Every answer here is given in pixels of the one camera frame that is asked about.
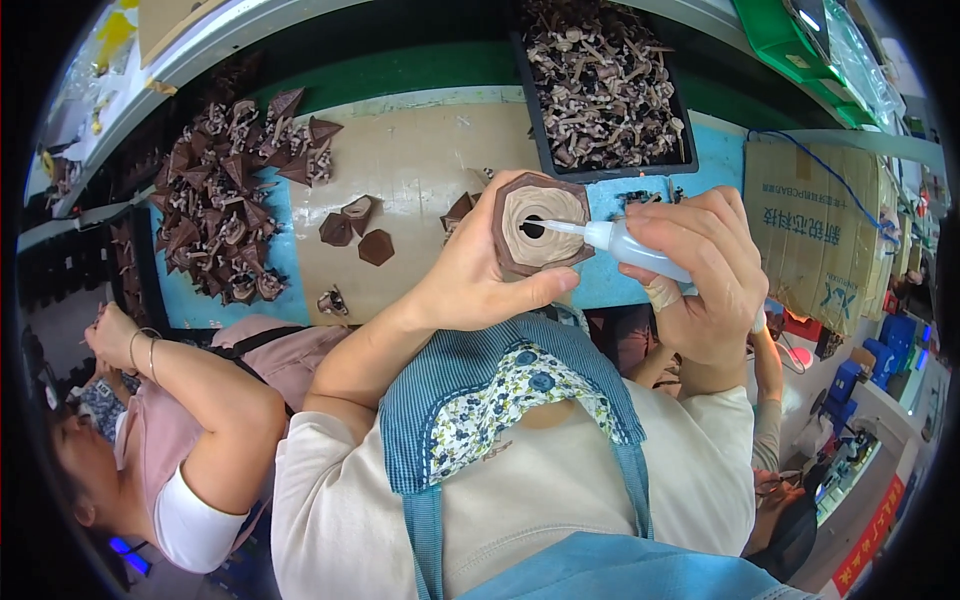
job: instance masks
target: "black tray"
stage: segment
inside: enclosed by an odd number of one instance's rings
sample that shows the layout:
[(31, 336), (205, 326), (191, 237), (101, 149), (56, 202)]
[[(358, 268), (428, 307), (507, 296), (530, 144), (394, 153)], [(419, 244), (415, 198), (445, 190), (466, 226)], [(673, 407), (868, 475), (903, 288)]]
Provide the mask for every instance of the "black tray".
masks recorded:
[[(527, 110), (530, 112), (530, 121), (533, 124), (534, 139), (537, 142), (537, 154), (540, 156), (540, 169), (546, 175), (571, 183), (593, 183), (601, 180), (616, 180), (625, 177), (639, 177), (640, 173), (644, 175), (673, 175), (675, 173), (696, 173), (700, 169), (700, 163), (697, 161), (697, 149), (693, 144), (693, 130), (690, 127), (690, 116), (686, 112), (683, 94), (676, 80), (670, 80), (673, 84), (674, 92), (670, 97), (670, 110), (673, 115), (680, 117), (684, 121), (684, 129), (680, 132), (680, 137), (684, 142), (684, 162), (647, 164), (637, 167), (620, 167), (617, 169), (564, 169), (557, 167), (553, 162), (553, 154), (550, 152), (550, 141), (546, 136), (546, 127), (543, 126), (543, 113), (540, 111), (540, 100), (537, 98), (537, 86), (534, 84), (534, 75), (530, 67), (530, 61), (527, 60), (526, 46), (523, 44), (523, 36), (520, 31), (519, 19), (516, 18), (518, 8), (512, 2), (508, 6), (508, 23), (510, 26), (510, 42), (514, 46), (514, 59), (516, 69), (519, 71), (520, 80), (523, 82), (523, 95), (527, 100)], [(644, 27), (657, 36), (657, 31), (652, 27), (651, 19), (644, 19)], [(673, 68), (673, 62), (669, 58), (670, 53), (663, 53), (663, 66), (670, 72), (676, 73)]]
[(160, 281), (156, 273), (154, 260), (154, 236), (150, 219), (150, 209), (128, 206), (105, 221), (101, 228), (104, 232), (107, 249), (108, 274), (113, 299), (124, 312), (127, 312), (127, 298), (123, 293), (123, 279), (117, 262), (116, 249), (111, 243), (111, 225), (115, 227), (123, 222), (130, 224), (130, 238), (133, 246), (133, 266), (140, 280), (140, 294), (143, 297), (143, 312), (147, 316), (147, 325), (160, 332), (164, 338), (170, 337), (170, 325), (167, 322), (167, 310), (160, 292)]

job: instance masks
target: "white shirt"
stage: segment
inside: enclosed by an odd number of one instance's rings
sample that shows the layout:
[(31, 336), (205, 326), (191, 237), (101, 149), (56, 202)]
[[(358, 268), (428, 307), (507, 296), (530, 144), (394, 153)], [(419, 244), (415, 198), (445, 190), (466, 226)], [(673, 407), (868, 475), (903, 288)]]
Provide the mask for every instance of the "white shirt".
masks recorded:
[[(118, 436), (126, 417), (126, 412), (117, 417)], [(177, 465), (156, 497), (154, 533), (171, 563), (193, 573), (210, 573), (229, 556), (248, 514), (229, 515), (208, 506), (187, 487)]]
[[(680, 403), (625, 383), (648, 438), (642, 447), (655, 539), (739, 556), (755, 516), (746, 391)], [(497, 448), (443, 482), (448, 597), (575, 531), (636, 535), (608, 440), (579, 404), (556, 427), (508, 428)], [(331, 416), (292, 417), (276, 452), (271, 547), (285, 600), (417, 597), (379, 419), (357, 446)]]

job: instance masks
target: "plastic bottle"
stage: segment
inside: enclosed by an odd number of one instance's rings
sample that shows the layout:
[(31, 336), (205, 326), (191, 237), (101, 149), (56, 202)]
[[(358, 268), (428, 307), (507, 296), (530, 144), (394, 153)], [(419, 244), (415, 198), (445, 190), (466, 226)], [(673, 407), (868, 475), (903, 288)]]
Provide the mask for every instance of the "plastic bottle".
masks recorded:
[(564, 223), (563, 221), (530, 221), (525, 223), (539, 225), (561, 233), (583, 235), (584, 241), (597, 250), (609, 252), (617, 262), (642, 267), (656, 274), (670, 277), (680, 283), (691, 283), (693, 279), (686, 269), (681, 269), (663, 252), (650, 250), (637, 242), (627, 230), (626, 221), (589, 221), (585, 226)]

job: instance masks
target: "blue foam mat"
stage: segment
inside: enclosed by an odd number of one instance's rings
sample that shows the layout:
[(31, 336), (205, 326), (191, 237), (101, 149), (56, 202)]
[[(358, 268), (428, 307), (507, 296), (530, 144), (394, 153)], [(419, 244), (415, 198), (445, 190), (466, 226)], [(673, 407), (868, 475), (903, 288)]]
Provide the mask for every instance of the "blue foam mat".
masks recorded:
[[(670, 176), (674, 189), (682, 187), (687, 196), (695, 196), (717, 185), (730, 185), (742, 193), (743, 143), (746, 138), (698, 123), (692, 127), (700, 170)], [(666, 198), (669, 181), (664, 176), (649, 176), (591, 183), (587, 185), (590, 218), (609, 221), (614, 215), (623, 214), (623, 201), (616, 196), (635, 190), (660, 192)], [(593, 258), (576, 265), (574, 269), (580, 273), (580, 285), (571, 293), (573, 306), (585, 310), (649, 302), (639, 282), (621, 275), (616, 264), (609, 254), (597, 251)]]
[[(280, 225), (279, 232), (270, 240), (265, 267), (276, 268), (281, 276), (285, 276), (288, 288), (272, 302), (257, 297), (250, 306), (240, 302), (223, 306), (219, 296), (213, 299), (197, 294), (189, 274), (174, 271), (166, 275), (167, 267), (164, 261), (166, 252), (160, 252), (155, 258), (156, 272), (160, 282), (160, 292), (163, 295), (163, 304), (167, 311), (167, 320), (171, 327), (177, 329), (227, 327), (254, 314), (269, 315), (298, 324), (310, 324), (310, 316), (303, 296), (303, 283), (300, 280), (300, 262), (297, 259), (293, 213), (290, 209), (290, 181), (277, 177), (274, 167), (260, 171), (256, 177), (268, 183), (277, 182), (277, 185), (268, 188), (267, 198), (263, 202), (271, 209), (271, 216)], [(156, 220), (161, 218), (160, 211), (152, 204), (150, 204), (150, 210), (156, 223)], [(153, 228), (153, 237), (156, 243), (156, 225)]]

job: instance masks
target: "blue string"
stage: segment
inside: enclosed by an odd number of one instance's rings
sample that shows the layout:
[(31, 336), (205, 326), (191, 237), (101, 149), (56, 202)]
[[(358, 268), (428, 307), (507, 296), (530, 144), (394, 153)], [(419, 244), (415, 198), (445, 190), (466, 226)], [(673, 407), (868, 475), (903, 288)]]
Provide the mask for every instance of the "blue string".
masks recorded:
[(847, 188), (847, 193), (850, 194), (850, 197), (853, 198), (853, 201), (856, 203), (856, 207), (859, 208), (860, 211), (863, 212), (863, 214), (867, 215), (867, 219), (870, 221), (870, 224), (873, 225), (875, 228), (877, 228), (877, 230), (879, 230), (880, 235), (883, 236), (883, 239), (888, 240), (888, 241), (890, 241), (890, 242), (893, 242), (893, 244), (894, 244), (894, 246), (895, 246), (896, 248), (899, 248), (899, 247), (900, 247), (900, 240), (898, 240), (897, 238), (894, 238), (894, 237), (891, 237), (891, 236), (887, 235), (887, 234), (883, 231), (883, 230), (884, 230), (884, 227), (892, 228), (894, 225), (893, 225), (892, 223), (887, 223), (886, 226), (882, 226), (880, 223), (878, 223), (877, 220), (874, 218), (874, 215), (870, 214), (870, 212), (869, 212), (866, 208), (863, 207), (863, 204), (860, 203), (860, 199), (857, 198), (857, 197), (856, 197), (856, 194), (853, 193), (853, 190), (851, 189), (851, 187), (850, 187), (850, 185), (847, 183), (847, 181), (844, 180), (842, 177), (840, 177), (840, 175), (839, 175), (836, 171), (834, 171), (833, 169), (831, 169), (831, 168), (829, 167), (829, 165), (827, 165), (825, 162), (823, 162), (823, 161), (820, 159), (819, 156), (817, 156), (817, 155), (813, 154), (812, 152), (810, 152), (810, 151), (806, 148), (806, 146), (804, 146), (803, 144), (801, 144), (800, 142), (798, 142), (796, 139), (794, 139), (792, 135), (790, 135), (789, 133), (786, 133), (786, 132), (782, 132), (782, 131), (780, 131), (780, 130), (747, 130), (747, 140), (748, 140), (748, 141), (750, 140), (750, 134), (751, 134), (751, 133), (776, 133), (777, 135), (782, 135), (783, 137), (787, 138), (788, 140), (790, 140), (791, 142), (793, 142), (794, 144), (796, 144), (796, 145), (797, 145), (797, 148), (800, 148), (801, 150), (803, 150), (804, 152), (806, 152), (811, 158), (813, 158), (814, 160), (817, 161), (817, 164), (819, 164), (819, 165), (822, 166), (823, 168), (827, 169), (827, 172), (828, 172), (828, 173), (830, 173), (831, 175), (833, 175), (834, 177), (836, 177), (838, 181), (840, 181), (841, 183), (843, 183), (843, 186)]

